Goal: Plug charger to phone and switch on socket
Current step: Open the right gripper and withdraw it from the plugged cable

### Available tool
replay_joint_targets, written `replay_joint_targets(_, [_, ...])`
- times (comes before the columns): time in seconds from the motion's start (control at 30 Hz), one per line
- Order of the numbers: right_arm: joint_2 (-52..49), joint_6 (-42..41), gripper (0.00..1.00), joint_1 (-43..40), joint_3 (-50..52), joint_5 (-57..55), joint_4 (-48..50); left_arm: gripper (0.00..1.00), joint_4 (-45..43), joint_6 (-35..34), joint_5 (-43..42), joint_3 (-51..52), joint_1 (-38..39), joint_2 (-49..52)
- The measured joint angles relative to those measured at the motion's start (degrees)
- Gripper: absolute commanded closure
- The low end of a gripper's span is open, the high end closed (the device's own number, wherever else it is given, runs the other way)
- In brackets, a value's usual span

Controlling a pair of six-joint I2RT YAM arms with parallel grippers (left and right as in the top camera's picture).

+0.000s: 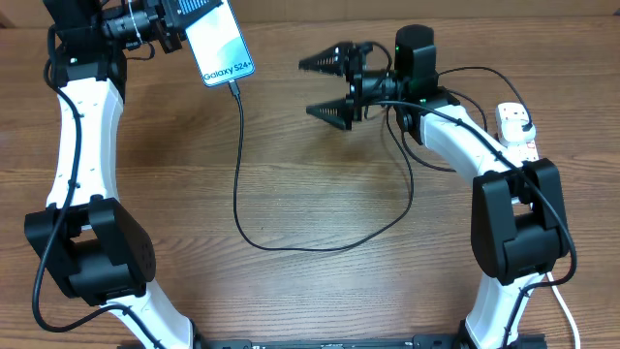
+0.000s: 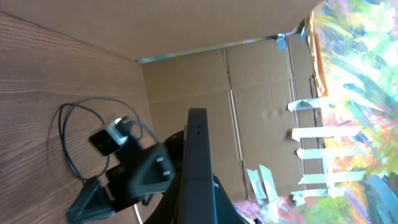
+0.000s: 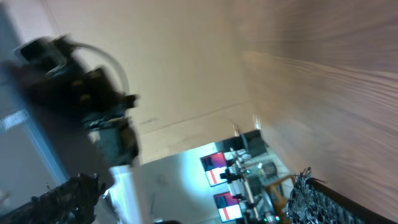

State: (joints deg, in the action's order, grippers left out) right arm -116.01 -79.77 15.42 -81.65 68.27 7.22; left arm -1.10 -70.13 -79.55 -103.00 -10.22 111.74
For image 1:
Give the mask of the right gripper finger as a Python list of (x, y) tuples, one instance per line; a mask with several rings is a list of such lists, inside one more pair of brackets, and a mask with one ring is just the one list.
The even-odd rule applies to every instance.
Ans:
[(349, 67), (352, 42), (340, 42), (315, 55), (301, 59), (298, 69), (343, 77)]
[(306, 113), (340, 130), (351, 130), (354, 121), (354, 100), (342, 98), (306, 107)]

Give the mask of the Samsung Galaxy smartphone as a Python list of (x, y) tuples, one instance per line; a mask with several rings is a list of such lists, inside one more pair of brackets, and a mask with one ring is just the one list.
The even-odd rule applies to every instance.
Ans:
[(214, 87), (255, 72), (250, 50), (228, 0), (190, 25), (185, 33), (205, 86)]

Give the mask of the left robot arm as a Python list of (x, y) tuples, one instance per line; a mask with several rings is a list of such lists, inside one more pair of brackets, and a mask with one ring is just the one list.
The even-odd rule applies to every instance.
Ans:
[(61, 110), (57, 169), (43, 210), (24, 220), (49, 275), (70, 299), (111, 313), (142, 348), (204, 348), (195, 323), (155, 278), (153, 243), (120, 204), (116, 138), (125, 105), (127, 63), (141, 46), (180, 49), (185, 30), (217, 8), (214, 1), (49, 0), (46, 85)]

